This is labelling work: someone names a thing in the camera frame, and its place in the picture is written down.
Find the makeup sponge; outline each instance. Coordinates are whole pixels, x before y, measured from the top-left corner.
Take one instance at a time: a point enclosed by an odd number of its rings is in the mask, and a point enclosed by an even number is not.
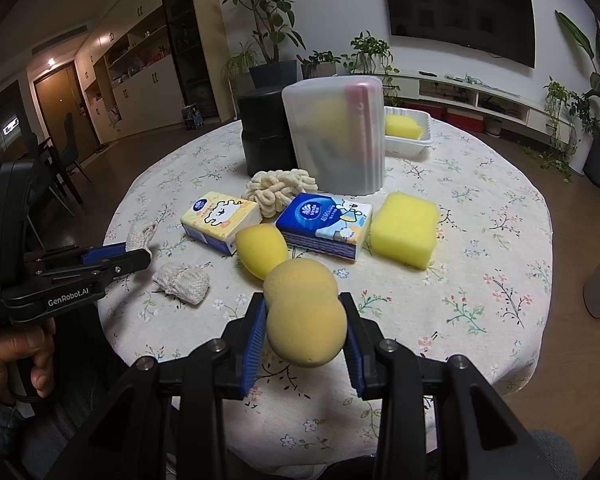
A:
[[[315,292],[336,298],[338,284],[333,274],[320,262],[310,258],[292,258],[279,264],[268,275],[262,285],[267,311],[278,299],[299,291],[308,298]]]
[[[267,338],[280,358],[311,368],[338,355],[347,336],[347,315],[327,267],[309,258],[293,258],[269,273],[262,290]]]
[[[347,315],[337,296],[312,290],[289,294],[267,314],[267,338],[281,359],[300,367],[327,364],[347,336]]]
[[[384,116],[384,134],[403,139],[419,139],[422,127],[411,117],[387,114]]]
[[[289,258],[285,239],[273,224],[241,229],[235,234],[235,247],[244,268],[261,280]]]
[[[439,218],[433,202],[399,191],[389,193],[371,224],[371,248],[382,256],[426,269],[436,247]]]

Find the white knitted scrubber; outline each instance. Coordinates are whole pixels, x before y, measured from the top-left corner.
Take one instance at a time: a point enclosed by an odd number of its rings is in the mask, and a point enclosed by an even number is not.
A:
[[[316,191],[315,179],[305,170],[259,171],[247,184],[242,198],[257,203],[262,216],[271,218],[291,204],[299,193]]]
[[[158,228],[158,222],[149,220],[148,222],[136,222],[129,229],[129,234],[126,235],[126,251],[135,251],[136,249],[149,250],[149,242],[155,235]]]
[[[190,304],[198,304],[209,288],[209,275],[201,269],[173,262],[164,264],[152,278],[166,293]]]

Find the round table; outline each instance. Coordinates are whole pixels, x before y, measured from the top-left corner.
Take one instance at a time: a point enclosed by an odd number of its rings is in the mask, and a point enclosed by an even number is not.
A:
[[[112,284],[98,306],[107,338],[128,364],[144,354],[160,361],[187,355],[220,336],[261,290],[237,256],[193,241],[179,222],[207,191],[241,195],[248,181],[241,129],[239,121],[218,128],[154,164],[113,215],[105,243],[124,241],[135,221],[159,224],[149,269]],[[501,393],[512,392],[534,372],[549,310],[548,209],[524,174],[480,140],[436,120],[432,135],[433,147],[417,160],[388,156],[384,187],[360,199],[378,211],[388,193],[400,190],[438,204],[438,243],[426,270],[381,258],[368,246],[356,263],[293,247],[289,255],[324,263],[385,337],[428,358],[465,354]],[[198,306],[156,292],[151,275],[169,261],[209,273],[210,289]],[[431,436],[433,410],[429,399],[424,403]],[[305,369],[266,345],[248,397],[224,402],[227,445],[261,470],[315,477],[323,466],[281,466],[374,452],[380,408],[380,401],[356,397],[342,355]]]

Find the chair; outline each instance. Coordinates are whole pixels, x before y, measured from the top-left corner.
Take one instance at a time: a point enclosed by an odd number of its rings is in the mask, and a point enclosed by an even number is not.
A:
[[[78,144],[75,142],[74,116],[69,112],[64,118],[64,131],[66,133],[66,146],[60,153],[60,160],[65,168],[75,164],[78,171],[93,184],[93,180],[84,172],[82,166],[78,162]]]
[[[34,182],[31,186],[31,193],[29,195],[29,205],[34,205],[36,202],[38,202],[44,196],[46,190],[48,189],[49,191],[51,191],[53,196],[56,197],[56,200],[58,200],[58,202],[61,203],[62,207],[64,207],[73,218],[75,218],[74,213],[69,209],[67,204],[64,203],[62,198],[60,198],[60,196],[54,189],[54,187],[56,186],[55,174],[40,158],[38,138],[31,131],[23,131],[22,135],[24,136],[27,148],[29,149],[29,155],[34,160]],[[40,235],[38,234],[38,231],[33,225],[31,217],[28,214],[27,222],[29,223],[34,236],[38,240],[38,243],[40,244],[42,249],[46,251],[45,246],[42,243],[42,240],[40,239]]]

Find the human hand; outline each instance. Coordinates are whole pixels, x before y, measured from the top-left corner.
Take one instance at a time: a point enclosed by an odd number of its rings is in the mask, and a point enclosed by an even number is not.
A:
[[[31,384],[40,397],[48,396],[54,389],[54,340],[56,324],[45,319],[42,326],[0,327],[0,402],[13,404],[15,396],[9,389],[9,363],[31,357]]]

